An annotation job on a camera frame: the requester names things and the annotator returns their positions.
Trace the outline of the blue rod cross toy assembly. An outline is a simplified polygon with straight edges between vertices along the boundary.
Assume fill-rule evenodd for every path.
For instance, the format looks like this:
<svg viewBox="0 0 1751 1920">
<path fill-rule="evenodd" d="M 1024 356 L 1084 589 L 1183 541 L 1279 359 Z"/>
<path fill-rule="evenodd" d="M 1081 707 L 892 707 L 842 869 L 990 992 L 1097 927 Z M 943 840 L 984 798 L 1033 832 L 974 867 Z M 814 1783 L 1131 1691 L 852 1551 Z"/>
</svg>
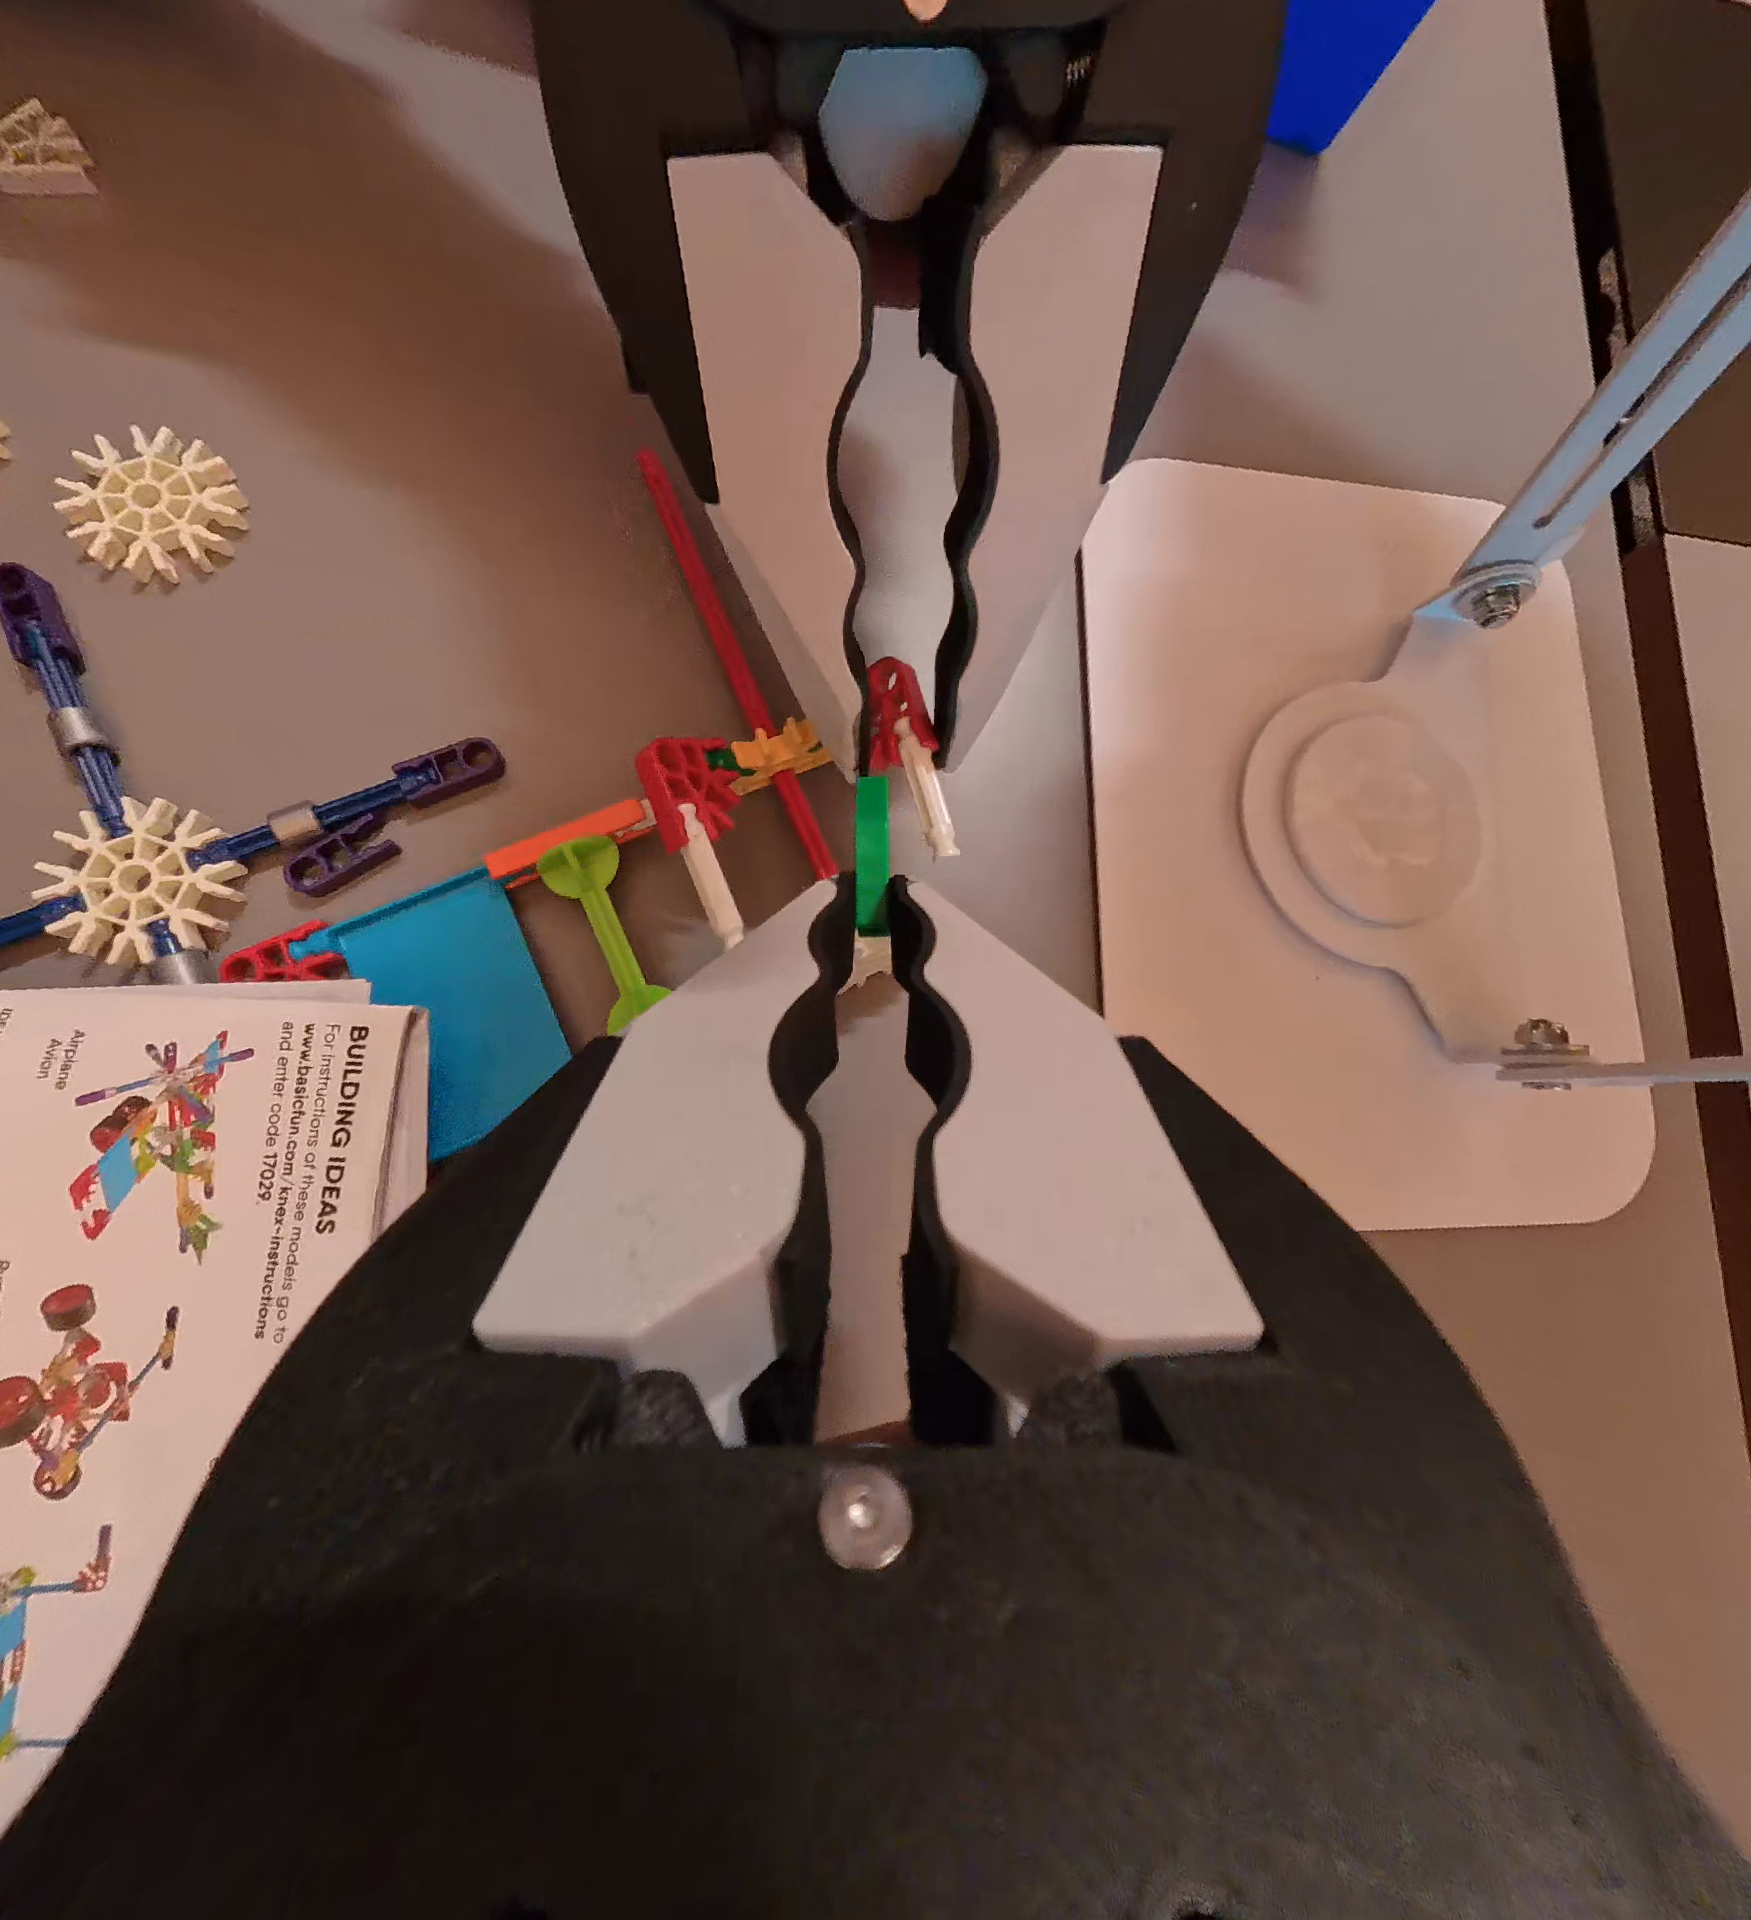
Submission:
<svg viewBox="0 0 1751 1920">
<path fill-rule="evenodd" d="M 36 684 L 53 747 L 88 798 L 76 831 L 58 832 L 68 859 L 36 867 L 46 889 L 0 919 L 0 953 L 48 938 L 73 957 L 142 968 L 163 987 L 204 987 L 215 978 L 214 943 L 230 931 L 242 880 L 258 859 L 285 865 L 298 846 L 372 815 L 385 831 L 399 811 L 466 798 L 507 769 L 493 740 L 466 735 L 399 762 L 386 781 L 223 832 L 193 808 L 126 792 L 120 751 L 86 696 L 86 653 L 70 619 L 48 579 L 22 562 L 0 562 L 0 635 Z"/>
</svg>

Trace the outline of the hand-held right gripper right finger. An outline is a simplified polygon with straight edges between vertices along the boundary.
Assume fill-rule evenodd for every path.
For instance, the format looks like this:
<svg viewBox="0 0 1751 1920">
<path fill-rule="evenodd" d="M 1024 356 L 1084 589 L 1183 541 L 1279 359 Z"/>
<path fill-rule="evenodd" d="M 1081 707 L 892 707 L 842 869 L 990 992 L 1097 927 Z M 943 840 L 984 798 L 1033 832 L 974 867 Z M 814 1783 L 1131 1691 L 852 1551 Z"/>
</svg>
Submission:
<svg viewBox="0 0 1751 1920">
<path fill-rule="evenodd" d="M 889 961 L 932 1103 L 902 1262 L 913 1438 L 981 1445 L 1063 1382 L 1250 1353 L 1261 1315 L 1121 1038 L 919 880 L 889 886 Z"/>
</svg>

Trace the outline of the clear round disc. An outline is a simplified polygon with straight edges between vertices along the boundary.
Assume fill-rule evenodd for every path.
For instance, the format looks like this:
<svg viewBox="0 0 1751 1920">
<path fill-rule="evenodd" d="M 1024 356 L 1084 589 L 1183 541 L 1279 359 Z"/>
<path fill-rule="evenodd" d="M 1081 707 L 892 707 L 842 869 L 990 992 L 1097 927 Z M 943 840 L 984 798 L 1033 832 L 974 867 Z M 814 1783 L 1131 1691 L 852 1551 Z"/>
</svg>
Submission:
<svg viewBox="0 0 1751 1920">
<path fill-rule="evenodd" d="M 1398 713 L 1337 720 L 1300 747 L 1284 831 L 1323 902 L 1389 930 L 1432 924 L 1460 902 L 1483 846 L 1463 764 Z"/>
</svg>

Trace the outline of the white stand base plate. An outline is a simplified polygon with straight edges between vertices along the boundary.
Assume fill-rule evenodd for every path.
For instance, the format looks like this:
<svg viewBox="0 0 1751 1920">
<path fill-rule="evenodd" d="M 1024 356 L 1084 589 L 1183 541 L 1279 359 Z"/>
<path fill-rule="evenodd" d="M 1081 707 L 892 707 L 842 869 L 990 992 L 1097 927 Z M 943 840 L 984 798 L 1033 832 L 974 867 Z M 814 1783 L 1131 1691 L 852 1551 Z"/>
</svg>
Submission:
<svg viewBox="0 0 1751 1920">
<path fill-rule="evenodd" d="M 1648 1090 L 1500 1078 L 1530 1019 L 1631 1063 L 1640 1014 L 1563 565 L 1500 630 L 1411 622 L 1496 518 L 1145 460 L 1084 547 L 1107 1019 L 1368 1232 L 1600 1221 L 1655 1161 Z M 1475 788 L 1482 865 L 1432 924 L 1341 914 L 1290 849 L 1287 768 L 1355 713 Z"/>
</svg>

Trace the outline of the purple toy connector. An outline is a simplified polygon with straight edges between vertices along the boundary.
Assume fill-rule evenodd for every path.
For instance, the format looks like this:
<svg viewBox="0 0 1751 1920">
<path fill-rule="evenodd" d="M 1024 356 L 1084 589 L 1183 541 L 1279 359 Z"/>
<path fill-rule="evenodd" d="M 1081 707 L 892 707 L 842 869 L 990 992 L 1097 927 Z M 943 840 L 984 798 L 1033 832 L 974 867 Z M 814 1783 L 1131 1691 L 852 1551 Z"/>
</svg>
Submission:
<svg viewBox="0 0 1751 1920">
<path fill-rule="evenodd" d="M 400 846 L 380 835 L 380 818 L 372 815 L 356 831 L 336 831 L 298 846 L 285 859 L 282 875 L 292 896 L 329 902 L 395 859 Z"/>
</svg>

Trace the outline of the colour printed instruction booklet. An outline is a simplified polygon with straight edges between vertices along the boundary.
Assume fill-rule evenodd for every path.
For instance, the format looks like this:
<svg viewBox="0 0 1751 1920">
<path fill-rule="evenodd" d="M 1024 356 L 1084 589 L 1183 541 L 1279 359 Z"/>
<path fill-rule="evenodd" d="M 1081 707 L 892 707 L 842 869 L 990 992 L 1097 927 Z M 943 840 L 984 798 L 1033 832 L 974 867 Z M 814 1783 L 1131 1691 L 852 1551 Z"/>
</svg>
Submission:
<svg viewBox="0 0 1751 1920">
<path fill-rule="evenodd" d="M 427 1170 L 430 1018 L 356 981 L 0 994 L 0 1833 Z"/>
</svg>

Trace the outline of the cream wedge toy connector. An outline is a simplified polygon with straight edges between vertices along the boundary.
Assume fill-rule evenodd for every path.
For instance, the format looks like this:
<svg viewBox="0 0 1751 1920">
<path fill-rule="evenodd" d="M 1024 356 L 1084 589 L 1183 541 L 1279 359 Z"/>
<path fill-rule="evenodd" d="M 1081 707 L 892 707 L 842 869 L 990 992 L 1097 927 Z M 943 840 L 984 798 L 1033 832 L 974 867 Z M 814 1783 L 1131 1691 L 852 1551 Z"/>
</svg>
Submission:
<svg viewBox="0 0 1751 1920">
<path fill-rule="evenodd" d="M 95 157 L 62 115 L 22 101 L 0 116 L 0 194 L 14 199 L 92 199 Z"/>
</svg>

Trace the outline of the colourful toy construction frame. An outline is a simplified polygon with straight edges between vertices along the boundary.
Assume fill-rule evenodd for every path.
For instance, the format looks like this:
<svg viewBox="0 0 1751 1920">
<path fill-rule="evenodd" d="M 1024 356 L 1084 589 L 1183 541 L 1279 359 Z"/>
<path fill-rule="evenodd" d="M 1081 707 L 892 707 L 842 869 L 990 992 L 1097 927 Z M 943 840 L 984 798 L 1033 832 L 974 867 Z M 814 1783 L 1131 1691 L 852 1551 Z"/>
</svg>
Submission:
<svg viewBox="0 0 1751 1920">
<path fill-rule="evenodd" d="M 625 845 L 659 835 L 696 877 L 704 907 L 730 910 L 713 855 L 737 801 L 800 788 L 827 764 L 801 720 L 747 741 L 662 735 L 638 757 L 639 798 L 493 852 L 483 867 L 345 924 L 305 924 L 220 961 L 224 984 L 362 981 L 376 1004 L 430 1014 L 430 1161 L 493 1134 L 549 1083 L 572 1046 L 517 919 L 517 892 L 575 902 L 615 984 L 605 1029 L 623 1035 L 667 990 L 648 981 L 611 902 Z"/>
</svg>

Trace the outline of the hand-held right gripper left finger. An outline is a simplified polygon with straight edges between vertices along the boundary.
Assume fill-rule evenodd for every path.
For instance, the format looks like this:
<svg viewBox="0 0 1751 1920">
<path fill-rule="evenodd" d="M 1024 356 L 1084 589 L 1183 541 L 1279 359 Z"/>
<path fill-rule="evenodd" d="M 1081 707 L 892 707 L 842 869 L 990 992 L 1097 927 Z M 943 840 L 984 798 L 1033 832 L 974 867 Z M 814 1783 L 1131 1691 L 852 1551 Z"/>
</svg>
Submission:
<svg viewBox="0 0 1751 1920">
<path fill-rule="evenodd" d="M 474 1315 L 487 1349 L 676 1372 L 726 1443 L 817 1438 L 831 1207 L 811 1105 L 839 1065 L 818 880 L 611 1046 Z"/>
</svg>

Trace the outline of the blue plastic bin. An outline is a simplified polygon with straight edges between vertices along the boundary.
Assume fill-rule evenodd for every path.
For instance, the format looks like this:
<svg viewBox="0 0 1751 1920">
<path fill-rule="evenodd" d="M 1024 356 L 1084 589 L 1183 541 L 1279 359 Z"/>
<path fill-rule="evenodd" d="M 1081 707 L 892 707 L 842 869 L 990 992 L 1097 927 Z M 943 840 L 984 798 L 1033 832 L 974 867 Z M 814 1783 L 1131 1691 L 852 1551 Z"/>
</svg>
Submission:
<svg viewBox="0 0 1751 1920">
<path fill-rule="evenodd" d="M 1269 143 L 1320 157 L 1432 4 L 1287 4 Z"/>
</svg>

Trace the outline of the long red toy rod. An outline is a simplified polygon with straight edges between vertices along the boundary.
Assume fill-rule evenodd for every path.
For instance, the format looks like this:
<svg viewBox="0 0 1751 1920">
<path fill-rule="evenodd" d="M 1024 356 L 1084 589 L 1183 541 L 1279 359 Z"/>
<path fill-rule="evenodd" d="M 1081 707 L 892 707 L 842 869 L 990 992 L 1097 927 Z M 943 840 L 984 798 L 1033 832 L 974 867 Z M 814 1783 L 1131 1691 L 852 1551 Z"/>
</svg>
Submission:
<svg viewBox="0 0 1751 1920">
<path fill-rule="evenodd" d="M 665 529 L 676 569 L 687 589 L 687 596 L 696 608 L 700 625 L 710 640 L 721 673 L 737 696 L 744 724 L 751 727 L 747 741 L 733 744 L 737 768 L 743 769 L 740 791 L 771 788 L 783 801 L 791 828 L 808 855 L 814 875 L 831 880 L 839 875 L 839 865 L 831 852 L 831 845 L 822 832 L 822 825 L 814 813 L 814 805 L 800 788 L 801 769 L 824 764 L 831 757 L 818 747 L 818 735 L 811 724 L 791 720 L 780 731 L 771 727 L 771 706 L 763 696 L 758 683 L 744 659 L 743 640 L 727 618 L 720 585 L 700 552 L 690 520 L 683 510 L 683 500 L 675 493 L 672 473 L 662 457 L 650 449 L 639 449 L 638 470 L 648 490 L 657 520 Z"/>
</svg>

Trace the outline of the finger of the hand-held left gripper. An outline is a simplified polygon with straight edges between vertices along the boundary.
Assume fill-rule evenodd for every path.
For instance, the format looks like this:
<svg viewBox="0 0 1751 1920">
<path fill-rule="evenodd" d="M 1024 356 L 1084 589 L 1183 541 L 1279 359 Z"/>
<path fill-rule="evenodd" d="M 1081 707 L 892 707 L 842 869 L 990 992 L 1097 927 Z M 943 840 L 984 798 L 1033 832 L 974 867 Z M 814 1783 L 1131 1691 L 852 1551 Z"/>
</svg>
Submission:
<svg viewBox="0 0 1751 1920">
<path fill-rule="evenodd" d="M 709 518 L 800 713 L 849 775 L 865 694 L 835 449 L 868 351 L 852 227 L 768 155 L 676 157 L 667 183 L 717 470 Z"/>
<path fill-rule="evenodd" d="M 942 360 L 954 378 L 954 500 L 939 549 L 939 764 L 999 711 L 1107 493 L 1158 145 L 984 145 L 949 260 Z"/>
</svg>

